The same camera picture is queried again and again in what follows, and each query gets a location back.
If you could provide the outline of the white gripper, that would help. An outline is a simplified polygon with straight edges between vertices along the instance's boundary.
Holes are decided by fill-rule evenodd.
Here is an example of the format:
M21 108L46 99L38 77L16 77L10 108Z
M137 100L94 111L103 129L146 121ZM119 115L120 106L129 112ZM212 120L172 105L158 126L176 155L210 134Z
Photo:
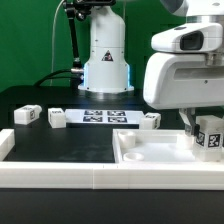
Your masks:
M224 105L222 44L219 23L186 23L152 37L143 98L155 109L181 108L188 136L200 131L193 107Z

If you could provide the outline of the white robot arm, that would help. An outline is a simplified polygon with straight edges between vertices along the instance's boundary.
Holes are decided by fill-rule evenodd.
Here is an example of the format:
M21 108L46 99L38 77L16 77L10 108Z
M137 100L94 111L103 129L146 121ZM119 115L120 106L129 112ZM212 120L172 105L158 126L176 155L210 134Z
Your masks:
M160 0L186 23L151 39L155 53L145 71L143 98L155 109L177 109L191 135L198 107L224 105L224 0ZM131 91L124 59L125 24L107 2L91 10L90 58L79 87L98 97Z

